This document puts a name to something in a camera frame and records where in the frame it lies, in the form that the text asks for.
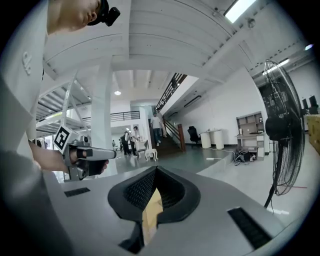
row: office chair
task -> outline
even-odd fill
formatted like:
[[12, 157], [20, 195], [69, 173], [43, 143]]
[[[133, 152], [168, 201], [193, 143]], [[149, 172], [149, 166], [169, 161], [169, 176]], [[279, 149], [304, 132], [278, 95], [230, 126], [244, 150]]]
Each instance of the office chair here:
[[198, 144], [198, 141], [200, 141], [201, 139], [198, 137], [197, 129], [194, 126], [189, 126], [188, 133], [190, 135], [190, 141]]

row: floor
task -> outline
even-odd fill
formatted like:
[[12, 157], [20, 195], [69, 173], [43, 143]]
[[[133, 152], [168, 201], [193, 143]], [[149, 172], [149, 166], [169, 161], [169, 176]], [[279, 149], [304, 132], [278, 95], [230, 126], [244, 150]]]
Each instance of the floor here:
[[[235, 147], [225, 148], [227, 151], [235, 151], [235, 149]], [[124, 155], [117, 151], [117, 158], [115, 162], [118, 174], [148, 166], [172, 167], [196, 174], [216, 164], [220, 159], [224, 159], [229, 155], [233, 155], [233, 153], [220, 150], [202, 149], [198, 146], [191, 147], [190, 145], [187, 145], [185, 153], [179, 152], [163, 158], [160, 157], [156, 162], [153, 160], [147, 162], [143, 153], [138, 161], [137, 157], [134, 157], [132, 154]]]
[[[309, 143], [306, 136], [301, 168], [294, 187], [285, 195], [272, 198], [274, 214], [288, 226], [291, 222], [305, 215], [319, 192], [320, 156]], [[272, 185], [273, 155], [265, 156], [263, 161], [251, 162], [249, 165], [230, 164], [225, 171], [211, 166], [199, 175], [221, 180], [233, 185], [247, 196], [264, 205]], [[268, 210], [273, 212], [271, 204]]]

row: black fan grille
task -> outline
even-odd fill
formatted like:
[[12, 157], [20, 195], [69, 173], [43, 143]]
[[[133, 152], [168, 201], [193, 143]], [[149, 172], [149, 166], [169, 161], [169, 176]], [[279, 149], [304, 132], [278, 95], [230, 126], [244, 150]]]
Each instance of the black fan grille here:
[[290, 191], [300, 171], [305, 147], [304, 120], [297, 91], [284, 68], [267, 60], [264, 72], [268, 90], [268, 102], [265, 104], [268, 117], [284, 119], [288, 130], [286, 137], [273, 142], [273, 179], [277, 179], [275, 194], [280, 196]]

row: white desk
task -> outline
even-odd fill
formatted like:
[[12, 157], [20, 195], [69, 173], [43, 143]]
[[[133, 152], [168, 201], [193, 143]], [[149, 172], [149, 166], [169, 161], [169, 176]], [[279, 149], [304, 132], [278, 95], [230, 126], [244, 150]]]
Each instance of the white desk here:
[[224, 145], [223, 134], [221, 129], [209, 130], [200, 133], [201, 144], [203, 149], [211, 148], [210, 133], [213, 133], [213, 142], [218, 150], [222, 150]]

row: electric fan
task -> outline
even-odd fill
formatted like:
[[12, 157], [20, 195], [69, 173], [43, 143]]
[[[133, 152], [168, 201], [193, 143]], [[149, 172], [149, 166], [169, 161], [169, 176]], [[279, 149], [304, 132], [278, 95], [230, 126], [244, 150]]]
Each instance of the electric fan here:
[[272, 196], [284, 195], [295, 184], [305, 149], [305, 128], [297, 91], [284, 68], [267, 59], [264, 65], [267, 97], [265, 132], [273, 141]]

